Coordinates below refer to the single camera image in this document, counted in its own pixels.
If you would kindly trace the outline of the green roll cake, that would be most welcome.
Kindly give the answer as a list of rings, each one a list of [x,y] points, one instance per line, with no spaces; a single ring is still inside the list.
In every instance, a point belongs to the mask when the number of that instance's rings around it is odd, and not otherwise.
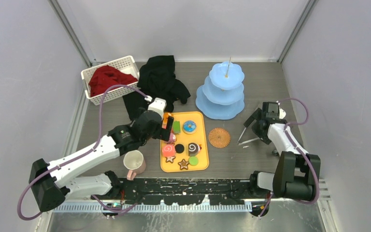
[[[181,125],[179,121],[174,121],[172,124],[172,133],[180,134],[181,133]]]

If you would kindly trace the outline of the chocolate swirl roll cake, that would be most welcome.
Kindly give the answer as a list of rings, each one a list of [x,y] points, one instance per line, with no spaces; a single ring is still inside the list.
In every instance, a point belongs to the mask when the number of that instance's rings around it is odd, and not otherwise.
[[[188,155],[190,157],[196,156],[201,151],[201,146],[197,143],[188,144]]]

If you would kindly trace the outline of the blue three-tier cake stand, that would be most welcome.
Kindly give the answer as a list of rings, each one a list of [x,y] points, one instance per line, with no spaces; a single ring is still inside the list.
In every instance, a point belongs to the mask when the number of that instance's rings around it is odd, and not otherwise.
[[[196,92],[196,106],[208,118],[233,119],[243,111],[245,74],[231,59],[215,64]]]

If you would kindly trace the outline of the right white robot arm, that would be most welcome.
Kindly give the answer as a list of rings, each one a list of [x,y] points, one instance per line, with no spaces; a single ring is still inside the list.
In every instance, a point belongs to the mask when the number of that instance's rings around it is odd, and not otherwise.
[[[277,198],[314,203],[319,197],[318,155],[304,149],[291,132],[290,123],[282,116],[280,103],[264,102],[244,123],[259,140],[274,144],[279,161],[274,173],[255,171],[250,175],[248,191],[254,198],[272,192]]]

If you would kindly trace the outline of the blue donut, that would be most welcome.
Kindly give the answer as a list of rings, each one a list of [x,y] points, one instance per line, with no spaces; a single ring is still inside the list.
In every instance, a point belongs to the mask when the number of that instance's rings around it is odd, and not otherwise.
[[[193,120],[188,120],[183,123],[182,129],[186,134],[193,134],[197,129],[197,124]]]

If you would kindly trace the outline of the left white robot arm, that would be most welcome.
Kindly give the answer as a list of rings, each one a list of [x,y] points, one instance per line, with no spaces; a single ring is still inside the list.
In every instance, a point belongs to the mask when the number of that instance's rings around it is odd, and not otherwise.
[[[150,139],[168,141],[174,117],[146,110],[129,124],[118,125],[86,147],[65,158],[33,162],[29,184],[40,212],[60,206],[69,197],[105,195],[117,199],[122,192],[112,171],[92,177],[80,174],[106,161],[138,150]]]

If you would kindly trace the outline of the metal tongs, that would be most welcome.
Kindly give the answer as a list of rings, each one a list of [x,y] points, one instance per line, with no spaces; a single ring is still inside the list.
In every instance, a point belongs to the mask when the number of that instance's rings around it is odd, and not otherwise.
[[[238,146],[248,145],[249,143],[260,140],[260,138],[258,138],[258,137],[253,137],[253,136],[249,137],[248,132],[249,132],[249,129],[247,127],[245,127],[242,130],[242,132],[241,132],[241,134],[240,134],[240,136],[237,140],[237,145]]]

